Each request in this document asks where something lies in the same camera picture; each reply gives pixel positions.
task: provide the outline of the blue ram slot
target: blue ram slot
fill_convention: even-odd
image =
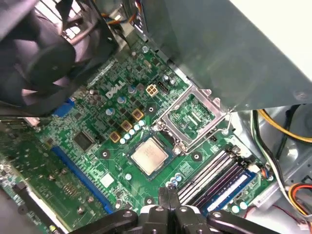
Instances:
[[[201,207],[201,212],[207,215],[210,211],[221,210],[233,198],[235,198],[256,176],[256,173],[243,171],[232,183],[214,195],[212,199]]]
[[[93,195],[102,203],[104,210],[108,214],[113,213],[113,208],[109,200],[97,189],[97,187],[88,179],[88,177],[74,164],[74,162],[59,147],[54,146],[51,151],[55,153],[60,160],[78,177],[78,179],[86,186]]]

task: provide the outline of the white sticker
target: white sticker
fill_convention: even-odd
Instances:
[[[105,176],[102,177],[100,182],[104,185],[105,188],[108,188],[114,182],[114,179],[109,173],[107,173]]]

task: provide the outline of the red wire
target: red wire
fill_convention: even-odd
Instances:
[[[299,219],[299,218],[296,218],[295,216],[293,216],[291,213],[289,213],[288,211],[284,210],[283,208],[279,207],[279,206],[276,206],[276,205],[273,205],[274,207],[278,208],[279,210],[283,211],[285,214],[287,214],[289,217],[291,217],[296,223],[305,223],[304,220],[302,219]],[[247,217],[248,213],[253,209],[253,208],[256,208],[256,206],[250,206],[248,207],[245,215],[244,215],[244,218]]]
[[[256,206],[250,206],[250,207],[248,207],[248,209],[246,210],[246,213],[245,213],[245,215],[244,215],[244,218],[247,217],[248,213],[249,213],[253,208],[256,208]]]
[[[302,220],[302,219],[299,219],[299,218],[296,218],[295,216],[293,216],[291,213],[289,213],[288,211],[284,210],[283,208],[279,207],[279,206],[276,206],[276,205],[273,205],[274,207],[280,209],[281,211],[283,211],[285,214],[287,214],[289,217],[293,218],[294,221],[296,221],[297,223],[302,223],[305,221]]]

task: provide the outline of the chip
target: chip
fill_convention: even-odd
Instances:
[[[131,155],[131,159],[148,176],[161,168],[167,158],[168,154],[153,138],[140,144]]]
[[[75,119],[77,119],[77,120],[78,120],[81,116],[82,116],[82,114],[77,113],[77,114],[75,114],[75,116],[74,116],[74,117],[75,117]]]
[[[52,138],[49,138],[49,139],[47,140],[47,144],[48,144],[48,145],[52,145],[52,143],[53,143],[53,139],[52,139]]]
[[[122,127],[123,130],[128,132],[132,128],[132,125],[127,120],[125,120],[125,121],[122,122],[121,127]]]
[[[136,69],[137,69],[138,72],[142,71],[142,67],[140,65],[137,66]]]
[[[144,117],[144,114],[139,110],[139,109],[135,109],[132,112],[132,116],[136,119],[136,120],[140,120]]]
[[[120,135],[117,132],[112,132],[109,135],[109,138],[113,141],[113,143],[116,143],[120,140]]]
[[[92,145],[93,145],[93,140],[92,138],[85,133],[84,131],[79,132],[75,137],[74,137],[74,142],[83,150],[87,151]]]

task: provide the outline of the integrated circuit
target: integrated circuit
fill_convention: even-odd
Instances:
[[[167,158],[168,154],[153,138],[140,144],[131,155],[131,159],[148,176],[160,169]]]
[[[93,139],[84,131],[75,135],[73,140],[83,151],[89,150],[94,142]]]

